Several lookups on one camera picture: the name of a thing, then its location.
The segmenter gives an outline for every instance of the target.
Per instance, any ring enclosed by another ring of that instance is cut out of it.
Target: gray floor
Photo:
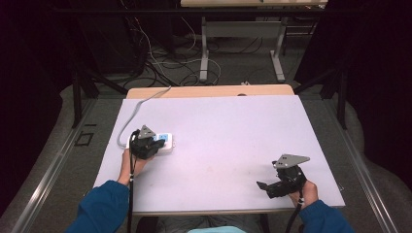
[[[218,39],[215,43],[220,46],[219,50],[240,51],[252,40],[230,38]],[[293,77],[307,42],[308,37],[289,38],[287,54],[281,57],[287,83],[292,86],[296,86]],[[254,50],[257,46],[258,43],[255,43],[249,50]],[[214,59],[222,69],[219,84],[240,84],[244,81],[251,84],[277,83],[274,79],[274,72],[268,54],[268,51],[272,48],[273,41],[263,40],[260,49],[254,53],[212,53],[210,58]],[[193,70],[198,70],[198,65],[198,63],[190,64],[190,67]],[[216,73],[219,72],[217,66],[211,65],[210,68]],[[168,77],[178,82],[188,74],[188,69],[164,69],[164,72]],[[143,83],[132,82],[127,87],[130,88],[135,84]],[[105,140],[110,137],[111,125],[116,120],[120,100],[123,97],[118,96],[106,86],[99,85],[99,88],[102,94],[98,100],[85,100],[84,102],[85,109],[89,109],[89,115],[82,124],[97,124],[97,126],[82,126],[78,129],[78,133],[80,131],[94,133],[89,148],[65,147],[65,145],[73,143],[66,142],[67,138],[73,134],[73,131],[71,131],[73,102],[70,87],[61,92],[64,103],[58,122],[29,177],[6,213],[2,215],[0,219],[1,232],[12,232],[21,214],[24,214],[30,198],[35,193],[45,173],[51,164],[56,161],[57,156],[63,152],[67,152],[70,156],[61,161],[64,164],[62,169],[55,171],[59,176],[51,181],[53,186],[51,191],[46,193],[47,198],[40,203],[39,208],[36,209],[37,211],[31,212],[36,217],[33,217],[32,222],[26,223],[30,232],[61,232],[73,219],[79,200],[94,182],[100,164],[99,161],[104,153]],[[409,228],[412,226],[409,223],[409,219],[412,217],[409,211],[412,207],[411,191],[392,173],[374,165],[363,157],[361,125],[356,112],[351,106],[348,105],[346,113],[348,130],[342,131],[336,125],[332,115],[335,98],[330,101],[321,100],[318,92],[319,86],[314,86],[300,96],[332,173],[337,182],[345,188],[342,195],[347,206],[341,210],[342,213],[357,232],[396,232],[396,230],[398,232],[409,232]],[[352,144],[349,146],[352,146],[355,152],[348,147],[345,135],[349,135]],[[363,162],[366,164],[366,170],[363,169],[363,173],[359,173],[357,169]],[[376,187],[377,193],[369,193],[370,186],[368,185],[370,183],[364,180],[362,174],[366,174],[371,178],[372,187]],[[378,203],[377,209],[375,208],[376,205],[371,205],[376,200],[383,203],[383,205]],[[283,232],[290,214],[271,214],[269,216],[271,232]],[[379,215],[384,216],[384,222],[376,217]],[[395,228],[385,227],[385,223],[390,223],[388,219],[395,223]]]

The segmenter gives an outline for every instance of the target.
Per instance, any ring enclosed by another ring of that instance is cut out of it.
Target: desk
[[[138,102],[132,98],[157,91],[133,89],[123,100],[95,186],[119,174],[122,149],[116,139]],[[135,215],[290,209],[289,197],[269,199],[256,184],[279,181],[271,161],[282,153],[311,157],[301,168],[319,185],[320,197],[330,206],[345,205],[300,99],[288,85],[172,87],[141,106],[121,140],[143,124],[172,133],[176,147],[158,155],[135,180]]]
[[[220,7],[292,7],[307,5],[325,5],[327,0],[182,0],[183,7],[190,8],[220,8]],[[208,37],[265,37],[277,38],[275,50],[270,51],[276,79],[279,83],[285,82],[279,53],[285,36],[288,19],[281,21],[206,21],[202,18],[202,60],[200,77],[202,82],[207,80]]]

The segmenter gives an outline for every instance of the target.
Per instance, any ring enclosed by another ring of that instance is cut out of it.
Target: white paper sheet
[[[123,100],[95,186],[116,180],[122,149],[116,139],[139,100]],[[300,164],[330,206],[344,201],[298,96],[164,98],[145,102],[121,136],[146,124],[172,133],[176,147],[157,156],[135,180],[137,213],[261,211],[292,208],[269,199],[257,181],[279,181],[271,162],[283,153]]]

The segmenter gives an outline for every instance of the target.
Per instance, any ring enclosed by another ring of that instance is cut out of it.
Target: black wall
[[[0,214],[42,151],[61,108],[59,92],[71,83],[67,54],[41,6],[0,3]]]
[[[330,9],[360,7],[366,1],[330,0]],[[322,18],[295,79],[307,83],[349,52],[348,101],[364,134],[364,153],[398,175],[412,189],[412,16],[408,1],[372,0],[362,17]],[[362,27],[360,34],[357,28]]]

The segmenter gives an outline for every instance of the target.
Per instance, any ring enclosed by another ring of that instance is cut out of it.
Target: metal bar
[[[93,109],[95,102],[96,100],[94,99],[87,101],[84,109],[85,117],[81,119],[80,125],[82,125],[85,122],[86,116],[88,116],[88,114]],[[76,138],[80,134],[80,130],[82,128],[80,125],[77,128],[74,128],[70,131],[63,147],[57,153],[54,160],[51,162],[51,165],[49,169],[46,171],[45,176],[40,181],[39,185],[37,186],[36,190],[31,196],[30,201],[28,202],[27,206],[25,207],[24,211],[19,217],[17,223],[15,224],[12,233],[30,231],[31,225],[33,224],[37,214],[39,214],[40,209],[42,208],[50,191],[52,190],[54,182],[57,180],[57,177],[64,166],[68,153],[70,152]]]
[[[376,188],[373,180],[370,178],[369,170],[367,169],[363,159],[359,151],[355,148],[354,143],[349,136],[347,130],[343,130],[340,126],[339,121],[334,117],[334,113],[336,109],[333,106],[332,100],[325,100],[324,101],[327,111],[332,119],[334,119],[334,124],[338,131],[340,132],[347,149],[349,150],[349,160],[352,163],[352,166],[355,170],[355,173],[358,176],[358,180],[360,181],[360,185],[363,188],[363,191],[366,195],[367,200],[369,201],[370,207],[372,208],[373,212],[375,213],[376,219],[378,220],[379,224],[383,232],[385,233],[392,233],[398,232],[395,226],[394,221],[392,220],[391,216],[389,215],[385,204],[382,201],[382,198]]]
[[[208,21],[207,37],[263,37],[279,38],[279,21]]]
[[[336,73],[335,69],[328,69],[328,70],[324,71],[323,73],[321,73],[318,77],[315,77],[314,79],[309,80],[307,83],[304,83],[304,84],[296,87],[293,91],[294,91],[295,94],[299,94],[300,92],[302,92],[306,88],[309,88],[312,85],[329,78],[329,76],[334,75],[335,73]]]
[[[343,129],[347,129],[345,122],[345,107],[346,92],[348,89],[348,70],[345,69],[340,76],[339,97],[337,101],[337,120],[340,122]]]
[[[284,83],[286,79],[283,73],[281,61],[279,60],[279,54],[277,54],[275,50],[271,50],[270,57],[272,59],[273,68],[275,69],[276,80],[279,83]]]
[[[79,84],[79,76],[77,72],[72,74],[72,86],[73,86],[73,105],[75,111],[75,120],[73,122],[72,128],[76,128],[82,119],[82,97],[81,88]]]
[[[171,16],[171,17],[358,17],[362,9],[257,9],[257,8],[207,8],[207,9],[147,9],[147,10],[97,10],[51,8],[61,15],[76,16]]]
[[[207,67],[209,65],[209,51],[207,50],[207,30],[206,30],[206,18],[202,18],[202,61],[200,63],[200,76],[201,82],[207,81]]]

